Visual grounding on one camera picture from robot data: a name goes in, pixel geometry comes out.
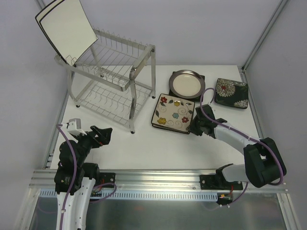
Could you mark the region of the black dahlia square plate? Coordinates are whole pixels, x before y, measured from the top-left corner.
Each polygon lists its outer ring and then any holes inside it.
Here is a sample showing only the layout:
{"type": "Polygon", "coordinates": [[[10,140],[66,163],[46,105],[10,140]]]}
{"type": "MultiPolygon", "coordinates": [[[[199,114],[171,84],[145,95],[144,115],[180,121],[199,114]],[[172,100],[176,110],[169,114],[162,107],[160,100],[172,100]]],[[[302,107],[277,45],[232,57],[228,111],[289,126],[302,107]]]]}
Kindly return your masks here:
{"type": "Polygon", "coordinates": [[[240,81],[218,78],[215,85],[214,101],[217,104],[248,108],[248,84],[240,81]]]}

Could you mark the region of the round cream plate brown rim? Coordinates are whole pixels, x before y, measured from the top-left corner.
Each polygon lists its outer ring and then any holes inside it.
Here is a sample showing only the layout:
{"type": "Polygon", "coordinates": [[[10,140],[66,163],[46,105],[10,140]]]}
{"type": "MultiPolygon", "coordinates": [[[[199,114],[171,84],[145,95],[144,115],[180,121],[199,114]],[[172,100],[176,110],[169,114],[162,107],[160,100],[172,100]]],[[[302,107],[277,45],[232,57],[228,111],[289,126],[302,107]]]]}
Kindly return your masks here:
{"type": "Polygon", "coordinates": [[[200,74],[192,70],[174,71],[169,78],[168,85],[174,94],[183,99],[201,96],[206,87],[200,74]]]}

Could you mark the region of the steel two-tier dish rack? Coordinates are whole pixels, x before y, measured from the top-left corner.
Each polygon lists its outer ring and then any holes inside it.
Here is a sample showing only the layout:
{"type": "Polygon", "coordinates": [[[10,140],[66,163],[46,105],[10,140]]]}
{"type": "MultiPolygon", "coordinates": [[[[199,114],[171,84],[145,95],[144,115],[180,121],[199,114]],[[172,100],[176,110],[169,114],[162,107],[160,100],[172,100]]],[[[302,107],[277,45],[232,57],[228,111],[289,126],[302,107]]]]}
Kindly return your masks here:
{"type": "Polygon", "coordinates": [[[94,29],[98,40],[80,58],[55,61],[67,70],[67,88],[84,107],[135,133],[136,117],[156,97],[156,47],[94,29]]]}

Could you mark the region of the left aluminium frame post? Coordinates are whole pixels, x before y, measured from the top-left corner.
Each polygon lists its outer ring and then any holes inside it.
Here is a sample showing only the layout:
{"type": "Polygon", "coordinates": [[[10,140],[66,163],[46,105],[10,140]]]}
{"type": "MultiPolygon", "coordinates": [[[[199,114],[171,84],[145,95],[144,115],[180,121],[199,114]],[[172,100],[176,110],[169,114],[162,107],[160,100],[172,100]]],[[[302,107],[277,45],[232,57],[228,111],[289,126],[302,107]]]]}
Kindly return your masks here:
{"type": "Polygon", "coordinates": [[[46,7],[45,1],[44,0],[35,0],[39,10],[43,10],[46,7]]]}

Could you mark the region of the aluminium mounting rail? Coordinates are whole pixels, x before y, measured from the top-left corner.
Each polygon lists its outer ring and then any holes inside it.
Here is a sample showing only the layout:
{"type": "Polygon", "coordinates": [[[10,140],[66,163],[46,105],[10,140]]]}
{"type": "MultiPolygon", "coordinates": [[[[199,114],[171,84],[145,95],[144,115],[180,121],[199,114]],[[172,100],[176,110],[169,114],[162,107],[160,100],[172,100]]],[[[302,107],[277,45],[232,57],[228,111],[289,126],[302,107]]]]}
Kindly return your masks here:
{"type": "MultiPolygon", "coordinates": [[[[100,170],[115,173],[115,184],[119,190],[135,191],[201,191],[200,175],[215,174],[215,170],[100,170]]],[[[56,170],[35,170],[30,188],[55,188],[56,170]]],[[[289,193],[286,183],[280,186],[266,185],[256,188],[249,184],[248,193],[289,193]]]]}

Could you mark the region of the white square plate black rim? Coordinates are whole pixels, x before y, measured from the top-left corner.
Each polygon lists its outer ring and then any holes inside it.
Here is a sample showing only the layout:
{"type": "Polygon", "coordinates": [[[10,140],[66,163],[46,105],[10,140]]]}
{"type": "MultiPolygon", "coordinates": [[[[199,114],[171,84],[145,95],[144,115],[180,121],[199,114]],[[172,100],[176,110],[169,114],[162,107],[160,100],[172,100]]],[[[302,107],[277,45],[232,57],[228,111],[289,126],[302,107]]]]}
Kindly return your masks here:
{"type": "Polygon", "coordinates": [[[35,16],[35,20],[38,24],[38,26],[40,27],[42,33],[44,34],[45,38],[48,40],[48,42],[50,43],[50,45],[53,47],[53,49],[56,51],[56,53],[59,55],[59,57],[64,61],[64,63],[66,64],[66,60],[63,58],[63,56],[60,54],[60,52],[56,49],[56,47],[53,45],[53,43],[51,42],[51,40],[49,39],[49,37],[47,36],[47,34],[45,33],[45,30],[43,29],[40,21],[45,17],[45,15],[47,15],[53,8],[55,8],[58,4],[60,4],[62,2],[62,0],[54,0],[51,3],[49,3],[46,7],[44,7],[36,16],[35,16]]]}

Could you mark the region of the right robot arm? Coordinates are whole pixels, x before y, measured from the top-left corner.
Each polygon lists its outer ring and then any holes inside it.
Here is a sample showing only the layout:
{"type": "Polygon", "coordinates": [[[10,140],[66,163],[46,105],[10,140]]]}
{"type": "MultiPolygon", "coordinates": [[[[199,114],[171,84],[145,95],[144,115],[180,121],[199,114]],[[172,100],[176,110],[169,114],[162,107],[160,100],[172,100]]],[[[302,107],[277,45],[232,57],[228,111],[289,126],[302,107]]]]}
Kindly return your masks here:
{"type": "Polygon", "coordinates": [[[238,182],[251,183],[261,188],[265,185],[278,186],[287,174],[286,166],[272,138],[254,138],[222,118],[216,119],[212,108],[202,105],[196,108],[196,116],[188,127],[196,136],[206,134],[239,151],[244,163],[233,163],[216,169],[215,174],[202,181],[211,189],[227,189],[238,182]]]}

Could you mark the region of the right aluminium frame post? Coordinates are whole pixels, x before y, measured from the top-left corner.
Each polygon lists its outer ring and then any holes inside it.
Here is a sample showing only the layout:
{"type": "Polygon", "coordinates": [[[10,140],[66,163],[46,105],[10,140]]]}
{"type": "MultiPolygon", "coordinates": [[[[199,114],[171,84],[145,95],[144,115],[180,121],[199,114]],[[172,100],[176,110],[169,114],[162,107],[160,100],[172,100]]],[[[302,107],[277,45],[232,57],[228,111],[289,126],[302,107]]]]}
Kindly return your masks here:
{"type": "Polygon", "coordinates": [[[244,65],[242,66],[242,72],[245,73],[249,65],[251,64],[253,58],[256,56],[258,51],[260,50],[261,46],[265,42],[267,36],[271,32],[273,26],[275,25],[276,21],[278,20],[279,16],[285,9],[286,5],[289,3],[289,0],[281,0],[279,1],[276,9],[274,10],[273,14],[271,15],[269,21],[267,22],[266,26],[264,27],[260,37],[257,39],[251,53],[249,54],[247,60],[245,61],[244,65]]]}

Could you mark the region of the aluminium frame post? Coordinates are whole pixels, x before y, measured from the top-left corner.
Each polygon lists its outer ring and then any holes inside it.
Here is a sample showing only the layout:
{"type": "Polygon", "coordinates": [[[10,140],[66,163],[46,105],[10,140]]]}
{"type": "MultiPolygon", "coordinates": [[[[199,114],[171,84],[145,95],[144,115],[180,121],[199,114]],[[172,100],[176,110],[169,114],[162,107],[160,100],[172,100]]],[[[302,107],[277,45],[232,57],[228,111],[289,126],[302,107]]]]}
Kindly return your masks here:
{"type": "Polygon", "coordinates": [[[43,10],[46,7],[45,1],[44,0],[35,0],[39,10],[43,10]]]}
{"type": "Polygon", "coordinates": [[[273,14],[271,15],[269,21],[267,22],[266,26],[264,27],[260,37],[257,39],[251,53],[249,54],[247,60],[245,61],[244,65],[242,66],[242,72],[245,73],[249,65],[251,64],[253,58],[256,56],[258,51],[260,50],[261,46],[265,42],[267,36],[271,32],[273,26],[275,25],[276,21],[278,20],[279,16],[285,9],[286,5],[289,3],[289,0],[281,0],[279,1],[276,9],[274,10],[273,14]]]}

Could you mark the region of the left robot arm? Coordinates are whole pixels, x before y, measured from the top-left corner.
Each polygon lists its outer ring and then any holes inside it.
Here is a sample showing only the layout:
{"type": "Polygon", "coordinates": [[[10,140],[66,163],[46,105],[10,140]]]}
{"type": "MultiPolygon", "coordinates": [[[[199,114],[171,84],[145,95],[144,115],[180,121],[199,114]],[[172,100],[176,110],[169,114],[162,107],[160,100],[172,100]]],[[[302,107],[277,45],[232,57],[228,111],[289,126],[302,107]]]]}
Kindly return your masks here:
{"type": "Polygon", "coordinates": [[[92,192],[108,186],[117,189],[113,181],[101,179],[98,164],[85,161],[92,149],[110,143],[113,129],[91,126],[90,131],[83,131],[80,119],[71,119],[66,130],[73,139],[68,139],[62,126],[56,125],[65,139],[59,147],[58,169],[54,177],[58,207],[56,228],[84,230],[92,192]]]}

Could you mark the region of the cream floral square plate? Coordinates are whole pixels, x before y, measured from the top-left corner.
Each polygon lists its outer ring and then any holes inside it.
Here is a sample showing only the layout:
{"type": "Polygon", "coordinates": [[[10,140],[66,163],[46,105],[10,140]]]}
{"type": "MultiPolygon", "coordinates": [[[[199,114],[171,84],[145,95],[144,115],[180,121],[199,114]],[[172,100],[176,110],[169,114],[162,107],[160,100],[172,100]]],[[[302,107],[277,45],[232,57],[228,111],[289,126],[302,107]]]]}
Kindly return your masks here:
{"type": "Polygon", "coordinates": [[[168,94],[160,94],[151,124],[153,127],[189,134],[188,127],[194,117],[195,103],[168,94]]]}

